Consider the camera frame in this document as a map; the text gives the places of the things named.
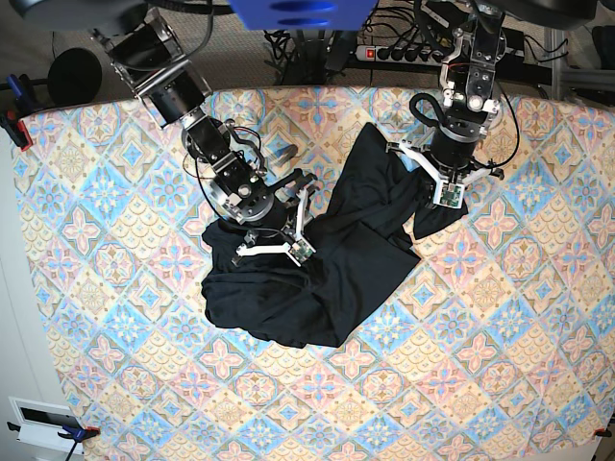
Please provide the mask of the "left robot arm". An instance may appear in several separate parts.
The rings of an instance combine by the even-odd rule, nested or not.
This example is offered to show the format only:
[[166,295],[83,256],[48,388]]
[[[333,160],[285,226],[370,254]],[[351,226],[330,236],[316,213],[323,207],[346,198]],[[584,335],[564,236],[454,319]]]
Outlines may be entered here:
[[413,117],[433,130],[430,144],[414,147],[403,140],[387,147],[424,171],[429,208],[460,209],[470,184],[488,176],[504,178],[503,162],[475,158],[475,149],[501,109],[495,86],[496,64],[506,48],[504,12],[480,7],[475,1],[469,5],[470,18],[451,29],[452,40],[445,45],[429,25],[422,3],[413,3],[420,33],[443,56],[439,74],[442,99],[422,92],[409,101]]

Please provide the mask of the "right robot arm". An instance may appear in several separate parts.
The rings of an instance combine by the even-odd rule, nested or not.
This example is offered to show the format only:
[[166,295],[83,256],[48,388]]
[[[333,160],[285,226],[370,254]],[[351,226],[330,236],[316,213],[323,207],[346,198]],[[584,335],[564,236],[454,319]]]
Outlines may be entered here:
[[208,115],[212,90],[155,8],[134,6],[91,30],[121,80],[165,128],[179,124],[203,195],[222,223],[243,235],[234,260],[286,255],[305,263],[315,249],[304,236],[315,176],[300,169],[269,184],[258,134],[240,136],[232,119]]

